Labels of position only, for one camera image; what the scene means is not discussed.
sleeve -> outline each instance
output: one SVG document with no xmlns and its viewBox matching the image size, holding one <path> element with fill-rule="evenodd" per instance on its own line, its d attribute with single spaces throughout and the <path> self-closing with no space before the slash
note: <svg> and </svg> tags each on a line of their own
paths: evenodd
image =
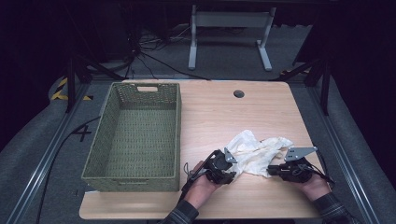
<svg viewBox="0 0 396 224">
<path fill-rule="evenodd" d="M 350 215 L 347 209 L 338 201 L 332 193 L 328 193 L 315 201 L 315 207 L 319 210 L 324 223 L 332 224 L 361 224 L 359 220 Z"/>
<path fill-rule="evenodd" d="M 160 224 L 191 224 L 198 217 L 198 210 L 182 200 Z"/>
</svg>

wicker basket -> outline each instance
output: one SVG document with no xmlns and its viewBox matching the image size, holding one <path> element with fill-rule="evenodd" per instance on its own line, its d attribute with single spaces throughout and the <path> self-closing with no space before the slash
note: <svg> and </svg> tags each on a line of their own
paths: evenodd
<svg viewBox="0 0 396 224">
<path fill-rule="evenodd" d="M 99 191 L 178 191 L 177 83 L 113 83 L 82 179 Z"/>
</svg>

human hand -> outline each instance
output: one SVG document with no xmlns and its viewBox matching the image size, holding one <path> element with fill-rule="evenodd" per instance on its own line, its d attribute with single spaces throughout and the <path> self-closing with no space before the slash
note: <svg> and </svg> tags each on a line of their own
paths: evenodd
<svg viewBox="0 0 396 224">
<path fill-rule="evenodd" d="M 198 164 L 194 167 L 193 171 L 196 170 L 203 164 L 203 161 L 198 162 Z M 216 189 L 221 187 L 221 185 L 217 185 L 210 180 L 207 179 L 206 175 L 201 175 L 198 179 L 194 181 L 189 191 L 187 192 L 184 200 L 189 202 L 196 209 L 200 208 L 215 192 Z"/>
<path fill-rule="evenodd" d="M 311 202 L 331 192 L 326 180 L 316 174 L 313 174 L 305 183 L 290 183 L 302 191 Z"/>
</svg>

wooden table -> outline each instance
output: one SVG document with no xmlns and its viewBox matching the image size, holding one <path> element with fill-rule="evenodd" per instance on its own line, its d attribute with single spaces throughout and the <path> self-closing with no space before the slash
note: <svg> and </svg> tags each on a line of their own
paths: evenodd
<svg viewBox="0 0 396 224">
<path fill-rule="evenodd" d="M 146 80 L 179 82 L 182 98 L 180 187 L 193 168 L 213 150 L 223 148 L 244 130 L 258 140 L 282 136 L 296 147 L 312 147 L 308 132 L 283 82 Z M 243 98 L 233 95 L 243 91 Z M 318 157 L 307 156 L 317 167 Z M 86 219 L 161 219 L 175 207 L 180 192 L 86 192 L 79 214 Z M 199 210 L 198 218 L 319 217 L 317 210 L 295 187 L 279 177 L 241 174 L 218 189 Z"/>
</svg>

crumpled towel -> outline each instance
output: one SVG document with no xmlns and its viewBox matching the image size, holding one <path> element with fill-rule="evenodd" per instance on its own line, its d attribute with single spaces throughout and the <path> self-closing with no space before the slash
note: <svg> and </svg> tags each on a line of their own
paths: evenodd
<svg viewBox="0 0 396 224">
<path fill-rule="evenodd" d="M 293 143 L 284 137 L 258 141 L 251 130 L 244 130 L 226 146 L 237 160 L 229 171 L 236 172 L 234 179 L 243 172 L 270 177 L 267 167 L 271 160 L 280 153 L 281 148 L 292 145 Z"/>
</svg>

